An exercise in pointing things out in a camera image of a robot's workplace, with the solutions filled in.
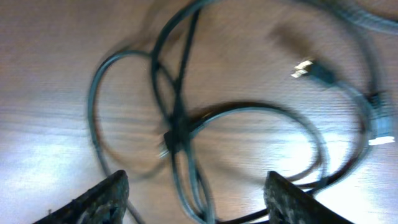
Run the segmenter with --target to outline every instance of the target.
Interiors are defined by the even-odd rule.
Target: wooden floor
[[[104,177],[86,122],[93,72],[114,50],[150,50],[164,24],[188,1],[3,0],[0,2],[1,223],[32,223]],[[360,1],[397,15],[396,0]],[[173,32],[164,61],[176,71],[187,23]],[[231,100],[272,101],[308,117],[323,133],[333,172],[352,152],[359,124],[338,91],[289,76],[313,56],[367,91],[369,77],[349,35],[324,14],[289,0],[229,0],[203,11],[184,89],[189,111]],[[398,105],[398,36],[371,34]],[[147,223],[191,223],[174,190],[170,166],[137,181],[158,162],[161,117],[148,62],[124,59],[99,94],[99,119],[113,170],[126,169],[130,200]],[[291,175],[313,159],[296,124],[275,114],[215,121],[194,140],[220,218],[265,207],[267,171]],[[378,147],[349,178],[317,199],[355,223],[398,223],[397,144]],[[126,215],[125,223],[130,223]]]

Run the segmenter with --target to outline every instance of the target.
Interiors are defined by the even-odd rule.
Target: black cable
[[[185,77],[185,69],[188,63],[190,49],[192,48],[193,36],[195,33],[195,28],[197,26],[197,21],[200,14],[200,9],[207,4],[214,2],[215,0],[197,0],[193,1],[189,5],[185,6],[181,9],[176,15],[168,21],[168,23],[164,26],[162,31],[159,34],[155,47],[151,53],[146,53],[138,50],[126,50],[123,52],[117,52],[114,55],[107,58],[100,66],[97,72],[95,73],[93,82],[90,87],[90,92],[88,96],[88,122],[91,131],[91,138],[93,144],[96,149],[96,153],[100,164],[103,168],[105,175],[110,175],[111,172],[109,167],[104,159],[103,150],[100,143],[100,137],[98,134],[98,128],[95,123],[95,103],[96,103],[96,94],[98,91],[98,87],[100,85],[100,81],[103,75],[106,73],[107,69],[118,60],[128,57],[128,56],[140,56],[144,58],[148,58],[151,60],[150,62],[150,75],[152,88],[154,91],[155,100],[158,104],[160,112],[162,113],[164,120],[167,122],[169,126],[169,131],[165,133],[165,143],[167,149],[169,150],[173,178],[175,182],[175,186],[177,189],[178,197],[181,201],[182,207],[193,220],[198,223],[247,223],[253,220],[257,220],[259,218],[264,217],[268,214],[267,209],[263,209],[259,212],[252,213],[250,215],[246,215],[241,218],[237,218],[230,221],[221,221],[216,219],[216,212],[214,203],[211,196],[211,191],[208,186],[208,182],[201,171],[198,162],[195,158],[195,151],[191,146],[191,140],[198,134],[205,126],[212,122],[213,120],[220,118],[222,116],[226,116],[233,113],[239,113],[243,111],[268,111],[273,113],[278,113],[283,116],[286,116],[303,127],[306,130],[308,136],[310,136],[313,142],[316,145],[317,149],[317,159],[310,166],[311,169],[305,170],[304,172],[297,174],[290,178],[291,181],[298,180],[304,176],[306,176],[310,171],[314,170],[318,166],[321,167],[320,176],[318,181],[300,184],[298,187],[302,189],[310,189],[308,194],[313,195],[317,191],[324,189],[331,184],[334,184],[346,177],[352,170],[363,160],[363,158],[369,154],[372,149],[372,146],[369,145],[369,140],[373,139],[377,136],[375,132],[374,123],[371,122],[372,119],[377,117],[376,110],[370,104],[370,102],[358,92],[355,88],[348,85],[343,81],[333,82],[333,86],[337,86],[342,89],[350,99],[352,99],[353,103],[357,105],[358,114],[361,118],[361,122],[363,124],[363,134],[360,141],[358,141],[358,145],[354,153],[352,153],[349,161],[345,163],[336,173],[328,176],[327,168],[328,168],[328,159],[327,159],[327,149],[325,146],[325,141],[323,140],[321,134],[318,130],[311,124],[310,121],[305,119],[304,117],[298,115],[297,113],[292,112],[291,110],[287,110],[281,106],[272,105],[269,103],[256,103],[256,102],[235,102],[230,104],[221,105],[216,108],[212,108],[212,110],[203,113],[201,116],[189,116],[185,110],[183,98],[182,98],[182,88],[183,88],[183,79]],[[178,77],[173,80],[170,73],[167,69],[159,62],[159,55],[162,51],[162,47],[164,46],[167,37],[171,33],[171,31],[179,24],[182,20],[184,20],[188,16],[192,16],[192,21],[190,24],[190,28],[187,35],[187,41],[185,43],[185,48],[183,50],[183,55],[180,64],[180,71]],[[364,51],[365,57],[370,62],[373,62],[374,59],[369,56],[371,55],[370,51]],[[174,107],[171,114],[168,114],[164,101],[161,98],[159,87],[158,87],[158,74],[159,72],[165,75],[168,84],[174,90],[175,98],[174,98]],[[324,78],[323,75],[324,70],[321,70],[320,73],[313,72],[311,75],[320,78]],[[378,77],[377,71],[372,71],[374,79]],[[187,158],[188,163],[188,176],[190,180],[190,190],[193,194],[193,205],[191,205],[190,200],[187,198],[187,195],[182,187],[182,181],[180,178],[180,174],[178,171],[178,163],[177,163],[177,153],[183,151]],[[134,207],[129,203],[127,206],[131,215],[134,217],[137,223],[144,223],[142,218],[136,212]]]

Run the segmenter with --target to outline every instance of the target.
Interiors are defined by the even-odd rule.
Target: tangled cable
[[[316,0],[296,1],[314,2]],[[290,181],[299,180],[308,175],[317,167],[320,167],[320,175],[316,182],[298,185],[298,187],[300,187],[301,189],[309,189],[309,191],[307,191],[309,195],[314,195],[319,190],[335,184],[342,178],[346,177],[359,164],[359,162],[361,162],[363,158],[368,155],[370,150],[374,147],[369,144],[369,141],[380,137],[380,130],[378,127],[381,125],[379,125],[379,117],[381,114],[380,111],[383,108],[382,103],[380,103],[381,99],[379,95],[376,95],[378,97],[376,98],[376,104],[372,104],[372,102],[370,102],[363,94],[361,94],[358,90],[356,90],[353,86],[347,84],[346,82],[342,80],[336,80],[332,83],[333,86],[342,90],[343,93],[355,105],[357,105],[357,112],[363,124],[361,139],[358,141],[356,149],[351,154],[349,160],[332,175],[328,175],[328,153],[322,135],[318,132],[316,127],[314,127],[314,125],[310,121],[305,119],[303,116],[300,116],[298,113],[293,112],[292,110],[270,103],[233,102],[211,108],[210,110],[207,110],[206,113],[202,113],[198,116],[190,116],[185,109],[182,98],[182,87],[185,77],[185,69],[188,63],[190,49],[193,44],[193,37],[200,15],[200,10],[201,8],[212,2],[215,2],[215,0],[196,0],[181,9],[176,15],[173,16],[173,18],[171,18],[171,20],[168,21],[168,23],[162,29],[155,44],[155,47],[151,53],[139,50],[124,50],[121,52],[116,52],[112,56],[108,57],[97,69],[90,87],[87,108],[88,123],[91,131],[91,138],[93,141],[93,145],[95,146],[98,159],[101,163],[105,175],[110,175],[111,171],[103,155],[100,136],[98,134],[98,127],[95,122],[95,103],[100,81],[103,75],[106,73],[107,69],[112,66],[112,64],[124,57],[135,56],[149,59],[150,76],[155,100],[157,102],[157,105],[159,106],[160,112],[162,113],[164,120],[169,126],[169,131],[164,134],[165,145],[167,146],[167,150],[170,155],[174,183],[183,209],[185,210],[187,215],[195,220],[197,223],[247,223],[266,216],[268,214],[267,209],[265,208],[259,212],[229,221],[219,220],[216,216],[215,206],[211,196],[209,184],[196,160],[195,151],[193,150],[191,144],[191,140],[203,128],[205,128],[207,124],[222,116],[239,113],[242,111],[273,112],[284,115],[289,119],[297,122],[299,125],[301,125],[301,127],[303,127],[307,136],[311,138],[312,142],[315,143],[317,149],[317,157],[315,159],[315,162],[310,166],[309,169],[297,175],[289,177],[288,179]],[[326,5],[319,2],[317,4],[317,7],[326,10]],[[183,55],[180,62],[178,77],[176,79],[173,79],[169,71],[161,64],[159,60],[159,55],[162,51],[162,47],[167,40],[167,37],[174,29],[174,27],[189,16],[192,16],[192,20],[190,23],[185,48],[183,50]],[[343,24],[348,29],[354,31],[354,38],[358,41],[359,45],[363,46],[364,44],[366,44],[368,40],[361,35],[360,31],[357,28],[351,26],[345,21],[343,21]],[[363,50],[364,59],[369,66],[369,71],[372,76],[372,83],[376,83],[373,85],[373,90],[376,91],[375,93],[378,93],[377,91],[380,89],[380,87],[377,80],[379,79],[380,75],[380,67],[372,66],[378,65],[378,63],[375,59],[372,49],[370,49],[370,47],[368,46],[369,45],[366,44],[365,47],[361,49]],[[159,92],[159,74],[164,75],[164,77],[168,81],[168,84],[172,87],[174,91],[174,107],[172,113],[170,114],[168,114],[164,105],[164,101]],[[187,158],[188,176],[190,181],[190,190],[192,191],[193,195],[193,205],[192,202],[188,199],[182,187],[182,180],[178,171],[178,162],[176,155],[180,152],[184,152]],[[130,203],[127,208],[137,223],[144,223],[142,218],[139,216],[135,208]]]

